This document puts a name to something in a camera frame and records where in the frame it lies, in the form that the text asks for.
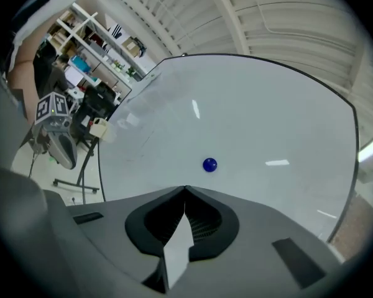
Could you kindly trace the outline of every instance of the shelf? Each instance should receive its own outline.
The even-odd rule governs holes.
[[[96,81],[94,81],[90,76],[88,76],[85,72],[83,72],[79,67],[77,67],[71,60],[69,60],[68,64],[72,66],[74,69],[76,69],[80,74],[83,75],[84,79],[90,83],[92,86],[97,86],[101,80],[98,78]]]

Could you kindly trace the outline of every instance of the floor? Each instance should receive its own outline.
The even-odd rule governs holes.
[[[95,148],[94,156],[92,156],[85,169],[85,185],[98,187],[99,190],[96,194],[91,191],[86,191],[86,203],[97,203],[103,202],[103,196],[101,192],[101,183],[99,181],[99,171],[98,171],[98,147]],[[69,181],[76,183],[81,166],[87,155],[87,148],[84,145],[77,146],[78,161],[75,169],[68,170],[58,165],[57,162],[50,157],[48,153],[44,155],[39,155],[33,165],[31,178],[45,190],[51,190],[59,193],[61,195],[64,203],[66,205],[82,204],[83,198],[81,194],[81,189],[78,187],[65,186],[63,184],[58,184],[58,186],[53,186],[53,180],[55,178],[64,181]],[[14,172],[23,174],[25,176],[29,175],[30,165],[32,163],[33,151],[29,144],[25,144],[21,149],[19,149],[14,162],[12,163],[12,170]]]

